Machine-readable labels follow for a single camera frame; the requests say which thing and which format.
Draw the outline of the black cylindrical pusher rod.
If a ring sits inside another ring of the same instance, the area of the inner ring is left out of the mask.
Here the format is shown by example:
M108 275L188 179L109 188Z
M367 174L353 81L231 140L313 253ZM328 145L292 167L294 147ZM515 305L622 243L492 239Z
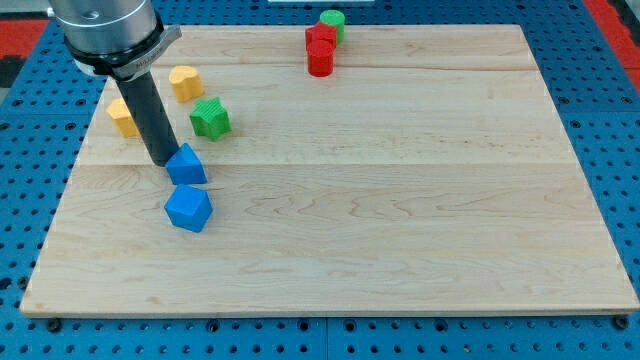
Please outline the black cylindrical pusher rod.
M151 161L164 167L179 145L150 72L116 85L146 146Z

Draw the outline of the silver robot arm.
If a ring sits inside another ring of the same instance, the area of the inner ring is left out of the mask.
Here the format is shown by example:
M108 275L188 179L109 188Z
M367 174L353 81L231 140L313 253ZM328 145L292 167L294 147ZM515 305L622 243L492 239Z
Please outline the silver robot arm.
M49 4L76 65L87 75L115 81L151 161L164 166L179 145L151 66L181 37L180 27L165 26L150 0L50 0Z

